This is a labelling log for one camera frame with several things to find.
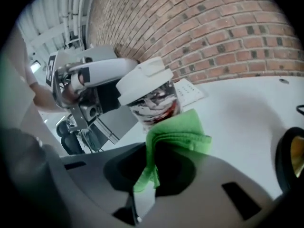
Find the green towel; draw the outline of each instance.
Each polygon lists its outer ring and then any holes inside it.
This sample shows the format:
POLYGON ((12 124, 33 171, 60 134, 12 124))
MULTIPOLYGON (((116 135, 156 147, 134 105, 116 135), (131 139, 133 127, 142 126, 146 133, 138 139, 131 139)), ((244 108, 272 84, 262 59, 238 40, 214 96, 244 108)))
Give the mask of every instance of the green towel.
POLYGON ((193 109, 157 123, 148 132, 146 138, 147 166, 134 185, 134 192, 143 191, 149 181, 154 182, 154 188, 160 185, 154 162, 155 146, 159 141, 199 153, 207 153, 211 145, 211 137, 204 135, 199 116, 193 109))

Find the robotic hand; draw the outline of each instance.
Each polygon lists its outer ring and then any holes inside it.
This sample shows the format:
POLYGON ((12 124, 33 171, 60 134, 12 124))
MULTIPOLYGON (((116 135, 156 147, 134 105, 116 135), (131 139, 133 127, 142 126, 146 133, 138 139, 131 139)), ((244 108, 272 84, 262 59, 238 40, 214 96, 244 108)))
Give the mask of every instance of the robotic hand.
POLYGON ((48 61, 46 83, 57 105, 73 115, 77 125, 71 131, 86 129, 100 114, 119 108, 116 84, 138 64, 114 53, 103 60, 86 57, 90 50, 80 56, 58 51, 48 61))

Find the table surface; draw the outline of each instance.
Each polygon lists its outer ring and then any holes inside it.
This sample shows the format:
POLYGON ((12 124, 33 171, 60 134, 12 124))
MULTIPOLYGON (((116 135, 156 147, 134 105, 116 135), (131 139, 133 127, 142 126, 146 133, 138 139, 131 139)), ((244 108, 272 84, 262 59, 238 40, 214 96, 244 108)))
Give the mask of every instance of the table surface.
MULTIPOLYGON (((281 193, 275 172, 276 146, 291 127, 304 128, 296 110, 304 104, 304 78, 252 77, 196 85, 206 97, 184 107, 194 108, 205 134, 212 137, 210 155, 225 160, 263 187, 273 198, 281 193)), ((116 145, 104 150, 145 141, 137 123, 116 145)))

